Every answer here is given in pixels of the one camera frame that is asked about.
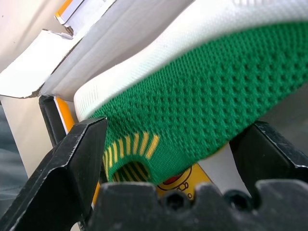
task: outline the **green knit upper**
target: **green knit upper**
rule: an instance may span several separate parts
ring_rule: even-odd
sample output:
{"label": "green knit upper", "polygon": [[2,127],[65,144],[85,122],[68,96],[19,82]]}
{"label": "green knit upper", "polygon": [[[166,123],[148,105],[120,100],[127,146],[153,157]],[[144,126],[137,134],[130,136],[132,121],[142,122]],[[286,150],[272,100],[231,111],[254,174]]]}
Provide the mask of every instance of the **green knit upper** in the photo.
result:
{"label": "green knit upper", "polygon": [[215,153],[307,79],[308,23],[251,29],[188,52],[92,116],[108,119],[108,179],[163,182]]}

